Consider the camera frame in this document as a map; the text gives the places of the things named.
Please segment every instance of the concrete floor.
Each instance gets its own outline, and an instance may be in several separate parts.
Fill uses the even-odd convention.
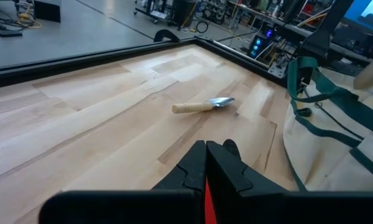
[[[133,15],[133,0],[62,0],[62,22],[42,21],[41,29],[27,29],[22,37],[0,38],[0,67],[41,60],[70,57],[102,50],[150,44],[160,29],[172,30],[178,37],[192,37],[164,21],[154,25],[152,18]],[[16,18],[13,2],[0,2],[0,10]],[[239,26],[235,35],[251,30]],[[210,24],[204,34],[214,40],[231,39],[226,25]]]

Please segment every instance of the trowel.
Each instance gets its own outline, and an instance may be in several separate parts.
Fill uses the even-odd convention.
[[[192,113],[200,111],[209,111],[214,108],[221,108],[231,104],[235,99],[231,97],[220,97],[207,100],[203,103],[178,103],[171,108],[173,113]]]

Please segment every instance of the wood grain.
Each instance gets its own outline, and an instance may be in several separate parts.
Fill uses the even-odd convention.
[[[175,103],[229,96],[219,110]],[[294,190],[286,91],[195,45],[0,88],[0,223],[36,223],[63,190],[150,189],[196,140],[233,139],[242,160]]]

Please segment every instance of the tote bag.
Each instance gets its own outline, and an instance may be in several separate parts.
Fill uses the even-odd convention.
[[[298,89],[302,69],[312,76]],[[355,90],[353,80],[321,73],[314,58],[289,64],[283,142],[300,190],[373,190],[373,87]]]

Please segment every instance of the wooden handle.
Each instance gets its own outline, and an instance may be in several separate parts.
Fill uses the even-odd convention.
[[[373,86],[373,62],[368,65],[354,80],[354,88],[357,90]]]
[[[179,103],[172,106],[173,113],[191,113],[199,111],[212,110],[214,106],[212,103]]]

